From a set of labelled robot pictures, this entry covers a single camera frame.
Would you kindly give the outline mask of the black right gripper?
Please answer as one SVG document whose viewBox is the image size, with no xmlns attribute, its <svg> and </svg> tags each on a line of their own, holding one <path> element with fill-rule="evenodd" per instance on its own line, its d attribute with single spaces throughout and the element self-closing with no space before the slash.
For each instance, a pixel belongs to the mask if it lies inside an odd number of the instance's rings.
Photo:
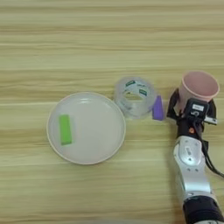
<svg viewBox="0 0 224 224">
<path fill-rule="evenodd" d="M 166 116 L 173 119 L 177 126 L 178 132 L 177 137 L 192 137 L 195 139 L 200 139 L 204 131 L 204 123 L 216 125 L 218 123 L 216 117 L 216 106 L 214 100 L 211 100 L 209 104 L 209 109 L 207 111 L 207 117 L 202 120 L 199 117 L 187 116 L 182 117 L 176 114 L 175 106 L 179 101 L 179 90 L 176 89 L 169 100 L 168 109 Z"/>
</svg>

